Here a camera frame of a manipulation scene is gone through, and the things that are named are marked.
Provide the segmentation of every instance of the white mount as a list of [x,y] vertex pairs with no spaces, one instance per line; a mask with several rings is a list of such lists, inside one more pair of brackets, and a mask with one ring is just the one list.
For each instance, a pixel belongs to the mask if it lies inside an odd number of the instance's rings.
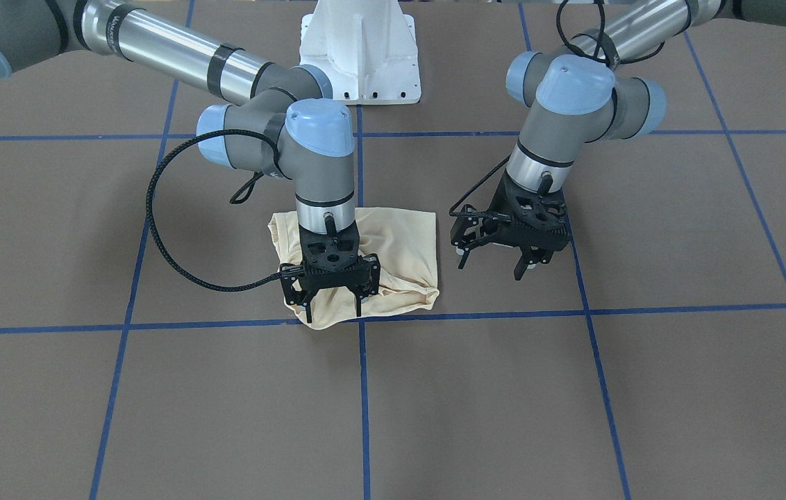
[[322,69],[345,104],[421,98],[415,19],[396,0],[319,0],[301,20],[301,64]]

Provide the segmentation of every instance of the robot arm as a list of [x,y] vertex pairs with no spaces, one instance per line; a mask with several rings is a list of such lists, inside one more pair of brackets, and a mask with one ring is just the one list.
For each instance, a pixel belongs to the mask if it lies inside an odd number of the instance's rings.
[[285,69],[129,3],[0,0],[0,78],[80,49],[115,54],[231,102],[207,108],[196,132],[247,130],[276,151],[239,135],[202,140],[199,148],[226,167],[294,181],[303,263],[280,269],[285,300],[306,309],[310,321],[318,291],[346,287],[361,314],[362,301],[378,292],[381,267],[377,256],[358,254],[351,117],[330,99],[320,69]]
[[523,53],[507,75],[510,95],[530,107],[498,190],[483,212],[465,205],[451,227],[451,244],[462,254],[485,244],[518,247],[514,278],[549,263],[571,235],[561,187],[584,143],[632,139],[650,133],[667,107],[662,88],[643,78],[616,77],[613,70],[643,59],[665,40],[714,17],[736,17],[786,26],[783,0],[638,0],[605,23],[564,39],[550,54]]

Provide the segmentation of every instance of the black cable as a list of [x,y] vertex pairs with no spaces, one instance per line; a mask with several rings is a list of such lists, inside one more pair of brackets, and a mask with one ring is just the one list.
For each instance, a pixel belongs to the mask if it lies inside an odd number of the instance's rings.
[[[603,60],[599,59],[600,49],[602,47],[603,35],[605,35],[605,29],[606,29],[606,16],[605,16],[605,12],[603,11],[603,0],[594,0],[594,3],[596,4],[596,8],[599,9],[600,12],[600,29],[599,29],[599,34],[597,34],[596,36],[596,47],[594,48],[594,55],[587,55],[586,53],[584,53],[583,50],[578,48],[576,45],[571,44],[568,41],[567,37],[565,37],[565,32],[562,31],[562,10],[565,9],[565,6],[568,3],[569,0],[562,0],[562,3],[559,4],[559,7],[557,8],[557,34],[559,35],[562,44],[566,48],[568,48],[571,51],[571,53],[579,57],[595,60],[597,63],[609,63],[610,57],[609,54],[605,52],[605,50],[603,50],[603,57],[605,57],[605,59]],[[656,55],[660,53],[664,47],[665,47],[665,42],[662,42],[662,44],[659,44],[658,48],[656,48],[651,53],[648,53],[641,57],[636,57],[634,59],[619,61],[619,64],[634,64],[634,63],[640,63],[640,61],[643,60],[651,59],[652,57],[656,57]]]
[[[158,247],[158,250],[159,252],[161,252],[162,257],[165,257],[165,260],[167,260],[168,265],[171,265],[171,267],[174,268],[174,270],[176,270],[178,273],[180,273],[180,275],[183,276],[183,278],[189,279],[189,281],[192,281],[196,285],[200,285],[200,287],[204,287],[209,290],[214,290],[218,292],[244,292],[247,290],[251,290],[251,288],[260,287],[260,285],[266,285],[270,281],[276,281],[276,279],[282,278],[282,273],[276,272],[273,273],[272,275],[266,276],[266,278],[260,279],[260,281],[249,283],[248,285],[240,285],[239,287],[222,287],[222,285],[215,285],[213,283],[204,281],[201,278],[196,278],[196,276],[193,276],[192,274],[187,272],[186,269],[181,268],[181,266],[178,265],[176,260],[174,260],[173,257],[171,257],[171,254],[168,253],[167,247],[165,247],[165,244],[162,243],[162,238],[158,237],[158,228],[156,227],[156,219],[152,213],[152,200],[155,199],[156,196],[156,185],[158,184],[158,179],[162,176],[162,172],[165,171],[165,168],[167,168],[168,164],[170,164],[170,162],[174,160],[177,157],[177,155],[183,153],[185,149],[190,148],[190,146],[194,146],[197,143],[202,142],[202,140],[213,139],[215,137],[219,137],[222,135],[244,135],[247,137],[253,137],[254,139],[259,139],[262,140],[263,142],[266,142],[270,146],[270,148],[273,149],[273,162],[278,164],[279,150],[278,147],[276,146],[276,143],[272,142],[272,140],[270,140],[269,137],[263,135],[262,133],[251,132],[250,130],[226,129],[226,130],[216,130],[215,132],[209,132],[209,133],[203,133],[201,135],[197,135],[196,137],[186,140],[186,142],[174,148],[173,151],[168,153],[165,156],[165,158],[162,159],[162,162],[158,164],[158,167],[156,167],[155,174],[152,174],[152,179],[149,181],[149,187],[148,189],[146,189],[146,221],[149,223],[149,232],[152,233],[152,240],[155,240],[156,247]],[[256,174],[249,181],[251,189],[253,189],[254,183],[256,183],[257,179],[260,179],[260,177],[259,175]],[[243,186],[240,191],[244,191],[247,186],[248,184],[246,184],[246,186]]]
[[621,63],[622,63],[622,64],[634,64],[634,63],[640,63],[640,61],[641,61],[641,60],[647,60],[647,59],[651,59],[651,58],[653,58],[653,57],[656,57],[656,55],[657,55],[657,54],[658,54],[660,51],[662,51],[662,49],[663,49],[663,48],[665,48],[665,42],[661,42],[661,43],[659,44],[659,47],[658,47],[657,49],[655,49],[654,51],[651,51],[650,53],[648,53],[648,54],[646,54],[646,55],[644,55],[644,56],[642,56],[642,57],[637,57],[637,58],[634,58],[634,59],[628,59],[628,60],[622,60],[622,62],[621,62]]
[[510,155],[505,156],[505,158],[502,159],[500,164],[495,165],[495,168],[492,168],[492,170],[484,177],[482,177],[482,179],[480,179],[478,183],[473,184],[473,187],[471,187],[466,193],[464,193],[464,196],[460,197],[460,199],[458,199],[457,202],[454,202],[454,205],[452,205],[449,208],[449,215],[453,217],[472,217],[472,216],[482,215],[482,212],[456,212],[455,210],[458,208],[458,206],[461,203],[464,202],[465,199],[468,199],[468,197],[471,194],[473,194],[473,191],[478,190],[479,187],[482,186],[482,184],[485,184],[485,182],[492,177],[492,175],[495,175],[497,171],[501,170],[501,168],[507,164],[508,160],[510,160]]
[[[260,177],[263,177],[263,172],[255,172],[254,175],[244,184],[244,186],[240,187],[238,191],[235,191],[235,194],[229,199],[229,205],[242,205],[242,203],[247,202],[249,197],[251,197],[251,193],[254,191],[254,185],[257,184],[257,181],[260,180]],[[246,191],[243,197],[239,197],[241,193]]]

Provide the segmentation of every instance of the beige cloth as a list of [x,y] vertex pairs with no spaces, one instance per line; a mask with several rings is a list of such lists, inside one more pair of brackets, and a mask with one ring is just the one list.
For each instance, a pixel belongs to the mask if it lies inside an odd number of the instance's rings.
[[[440,296],[437,276],[437,219],[435,213],[399,208],[357,208],[359,253],[377,253],[381,287],[362,304],[362,317],[394,316],[416,309],[432,309]],[[274,213],[269,232],[279,262],[302,261],[297,212]],[[312,302],[313,323],[307,313],[288,306],[301,323],[321,330],[356,317],[356,298],[346,288],[320,290]]]

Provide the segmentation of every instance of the gray work surface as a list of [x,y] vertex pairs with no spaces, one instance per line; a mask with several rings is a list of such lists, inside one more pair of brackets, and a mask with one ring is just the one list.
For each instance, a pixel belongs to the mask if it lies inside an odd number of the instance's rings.
[[[149,4],[289,66],[313,7]],[[91,53],[0,82],[0,499],[786,499],[786,28],[716,20],[619,69],[668,116],[583,149],[574,245],[516,282],[514,249],[457,270],[446,212],[510,153],[504,76],[557,46],[555,7],[403,9],[424,98],[352,114],[359,202],[437,213],[442,295],[405,317],[314,332],[276,283],[164,262],[144,193],[210,95]],[[209,281],[278,266],[292,186],[230,206],[248,177],[193,150],[159,185]]]

